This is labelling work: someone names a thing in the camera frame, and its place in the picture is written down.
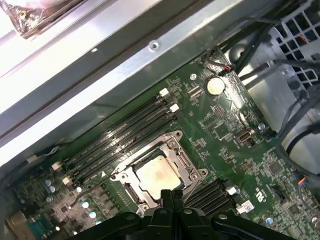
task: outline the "screw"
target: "screw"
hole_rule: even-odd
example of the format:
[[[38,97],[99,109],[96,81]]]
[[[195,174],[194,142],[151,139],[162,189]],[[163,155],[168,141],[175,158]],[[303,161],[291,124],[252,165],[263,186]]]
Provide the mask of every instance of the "screw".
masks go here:
[[[155,52],[159,48],[159,43],[156,40],[152,40],[148,47],[151,52]]]
[[[226,220],[226,219],[228,219],[228,217],[227,217],[226,215],[224,215],[224,214],[220,214],[220,215],[218,216],[218,218],[220,218],[221,220]]]
[[[192,180],[196,180],[198,178],[198,175],[196,173],[191,173],[190,177]]]
[[[266,129],[266,125],[265,125],[263,122],[261,122],[261,123],[259,123],[259,125],[258,125],[258,129],[259,129],[260,131],[263,131],[263,130]]]
[[[197,74],[192,73],[192,74],[190,75],[190,79],[191,79],[192,81],[196,80],[196,79],[197,79]]]
[[[190,210],[190,209],[185,209],[185,210],[183,210],[183,212],[185,214],[192,214],[192,210]]]

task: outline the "wire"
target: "wire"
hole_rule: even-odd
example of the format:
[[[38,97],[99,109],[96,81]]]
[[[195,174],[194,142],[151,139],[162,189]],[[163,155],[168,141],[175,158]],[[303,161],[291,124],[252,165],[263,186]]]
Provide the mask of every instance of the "wire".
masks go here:
[[[295,167],[301,173],[307,176],[314,176],[316,178],[320,178],[318,174],[314,174],[313,172],[301,167],[295,161],[293,161],[289,155],[284,151],[282,147],[282,142],[287,137],[287,135],[291,132],[291,130],[297,125],[297,123],[307,114],[307,112],[313,108],[317,103],[320,102],[320,93],[315,94],[313,98],[310,98],[297,112],[293,117],[288,121],[282,133],[278,136],[277,142],[275,144],[275,151],[278,153],[279,157],[281,157],[285,162]]]
[[[300,92],[299,97],[297,98],[297,100],[288,108],[288,110],[287,110],[287,112],[286,112],[286,114],[285,114],[285,116],[284,116],[284,118],[283,118],[281,128],[280,128],[280,130],[279,130],[279,132],[278,132],[278,134],[277,134],[278,136],[279,136],[280,134],[282,134],[282,132],[284,131],[284,129],[285,129],[285,127],[286,127],[287,122],[289,121],[289,118],[290,118],[293,110],[295,109],[295,107],[296,107],[299,103],[301,103],[301,101],[302,101],[303,99],[304,99],[304,95],[303,95],[302,92]]]
[[[300,184],[306,184],[308,183],[308,179],[306,177],[302,178],[299,182],[298,182],[298,185]]]
[[[12,180],[13,178],[15,178],[20,172],[21,170],[27,166],[29,163],[27,161],[23,161],[21,162],[18,166],[16,166],[14,169],[12,169],[11,171],[9,171],[2,179],[1,179],[1,183],[0,183],[0,194],[5,192],[7,190],[7,188],[10,185],[10,180]]]
[[[268,63],[264,63],[260,66],[258,66],[257,68],[255,68],[252,72],[249,72],[243,76],[240,77],[240,81],[244,81],[246,79],[249,79],[257,74],[259,74],[260,72],[262,72],[263,70],[269,68],[269,64]]]
[[[287,59],[276,59],[276,60],[271,60],[270,62],[272,62],[275,65],[287,64],[292,67],[297,67],[302,69],[312,69],[314,70],[315,73],[320,74],[320,63],[317,63],[317,62],[297,61],[297,60],[287,60]],[[259,74],[260,72],[264,71],[269,67],[270,67],[270,64],[264,63],[258,66],[257,68],[255,68],[253,71],[241,76],[240,80],[244,81],[248,78],[251,78],[252,76]]]
[[[305,43],[308,43],[308,42],[309,42],[308,39],[307,39],[305,36],[303,36],[303,35],[300,35],[299,38],[300,38],[302,41],[304,41]]]
[[[308,126],[306,130],[301,132],[299,135],[297,135],[288,145],[286,148],[286,153],[290,156],[292,150],[297,145],[297,143],[303,139],[304,137],[310,135],[310,134],[318,134],[320,131],[320,123],[315,123],[313,125]]]
[[[282,13],[291,13],[300,5],[300,1],[285,1],[281,4],[283,4],[282,7],[274,10],[274,18],[280,18],[282,16]],[[239,74],[249,63],[260,43],[266,38],[273,26],[273,24],[265,24],[264,27],[261,30],[258,30],[258,32],[255,34],[253,39],[249,42],[248,47],[244,50],[236,63],[236,68],[234,71],[237,74]]]

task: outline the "white label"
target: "white label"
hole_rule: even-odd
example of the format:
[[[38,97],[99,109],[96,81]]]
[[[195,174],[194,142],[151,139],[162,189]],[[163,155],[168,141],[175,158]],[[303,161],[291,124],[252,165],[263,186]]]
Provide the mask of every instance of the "white label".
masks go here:
[[[249,213],[250,211],[255,209],[255,206],[253,206],[250,200],[245,201],[244,203],[241,204],[241,206],[244,207],[246,213]]]

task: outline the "capacitor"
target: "capacitor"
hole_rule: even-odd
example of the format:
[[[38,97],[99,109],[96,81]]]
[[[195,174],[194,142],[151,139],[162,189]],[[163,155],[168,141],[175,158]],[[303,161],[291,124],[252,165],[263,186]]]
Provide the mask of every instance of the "capacitor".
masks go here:
[[[266,129],[266,125],[265,125],[263,122],[261,122],[261,123],[259,123],[259,125],[258,125],[258,129],[259,129],[260,131],[264,131],[264,130]]]
[[[210,77],[205,81],[204,91],[211,96],[218,96],[224,92],[226,85],[219,77]]]
[[[54,193],[56,191],[56,187],[55,186],[50,186],[49,190],[51,193]]]
[[[95,219],[97,216],[96,212],[93,210],[91,212],[89,212],[89,217],[92,218],[92,219]]]
[[[47,185],[48,187],[50,187],[52,182],[51,182],[50,179],[47,179],[47,180],[44,181],[44,184]]]
[[[51,196],[48,196],[48,197],[45,199],[45,201],[46,201],[47,203],[51,203],[53,200],[54,200],[54,199],[53,199]]]
[[[265,223],[267,226],[270,226],[271,224],[273,224],[274,220],[271,218],[271,217],[268,217],[266,220],[265,220]]]
[[[89,207],[89,202],[84,201],[84,202],[82,203],[82,207],[83,207],[84,209],[87,209],[87,208]]]

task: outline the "silver metal frame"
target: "silver metal frame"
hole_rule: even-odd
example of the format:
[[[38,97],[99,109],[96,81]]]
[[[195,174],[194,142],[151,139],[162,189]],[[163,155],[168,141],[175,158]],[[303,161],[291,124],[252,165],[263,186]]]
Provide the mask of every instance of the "silver metal frame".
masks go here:
[[[43,34],[0,27],[0,114],[161,0],[88,0]],[[7,20],[0,9],[0,18]]]

